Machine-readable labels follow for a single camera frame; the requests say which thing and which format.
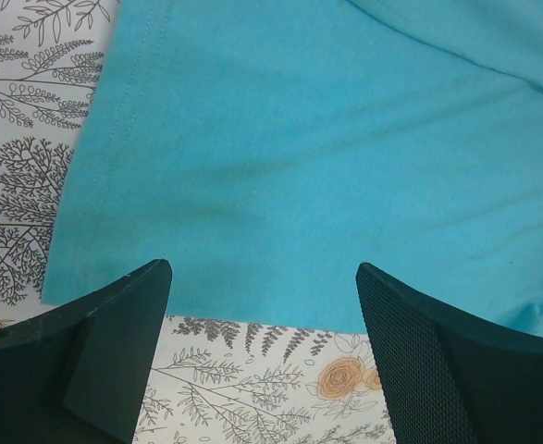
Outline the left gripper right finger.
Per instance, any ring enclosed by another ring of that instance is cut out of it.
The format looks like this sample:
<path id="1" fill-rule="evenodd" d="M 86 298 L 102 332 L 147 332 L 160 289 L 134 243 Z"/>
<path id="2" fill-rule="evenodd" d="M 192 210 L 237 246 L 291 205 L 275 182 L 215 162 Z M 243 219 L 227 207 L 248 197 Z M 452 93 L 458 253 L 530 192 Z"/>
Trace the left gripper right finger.
<path id="1" fill-rule="evenodd" d="M 368 263 L 356 285 L 397 442 L 543 443 L 543 338 Z"/>

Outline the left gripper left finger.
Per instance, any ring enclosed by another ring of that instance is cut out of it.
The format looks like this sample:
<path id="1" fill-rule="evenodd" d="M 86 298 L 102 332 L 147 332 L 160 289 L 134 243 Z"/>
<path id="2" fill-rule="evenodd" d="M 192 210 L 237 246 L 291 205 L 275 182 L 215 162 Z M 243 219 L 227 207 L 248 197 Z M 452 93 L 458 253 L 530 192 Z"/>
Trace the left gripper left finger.
<path id="1" fill-rule="evenodd" d="M 153 260 L 0 329 L 0 443 L 130 443 L 172 280 Z"/>

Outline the turquoise t shirt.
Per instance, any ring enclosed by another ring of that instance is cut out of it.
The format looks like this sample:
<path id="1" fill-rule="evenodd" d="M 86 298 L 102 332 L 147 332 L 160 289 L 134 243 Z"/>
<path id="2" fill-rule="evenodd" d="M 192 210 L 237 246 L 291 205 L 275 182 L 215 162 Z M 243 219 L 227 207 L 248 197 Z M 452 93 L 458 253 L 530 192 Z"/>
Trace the turquoise t shirt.
<path id="1" fill-rule="evenodd" d="M 543 1 L 124 1 L 42 298 L 360 333 L 371 263 L 543 337 Z"/>

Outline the floral patterned table cloth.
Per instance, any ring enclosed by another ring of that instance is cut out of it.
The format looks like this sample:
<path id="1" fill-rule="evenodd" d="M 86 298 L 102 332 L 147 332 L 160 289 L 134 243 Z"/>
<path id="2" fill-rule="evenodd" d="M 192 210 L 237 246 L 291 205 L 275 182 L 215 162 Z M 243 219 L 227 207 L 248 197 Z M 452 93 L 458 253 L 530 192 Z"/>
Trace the floral patterned table cloth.
<path id="1" fill-rule="evenodd" d="M 119 4 L 0 1 L 0 328 L 40 291 Z M 365 335 L 168 317 L 137 443 L 391 443 Z"/>

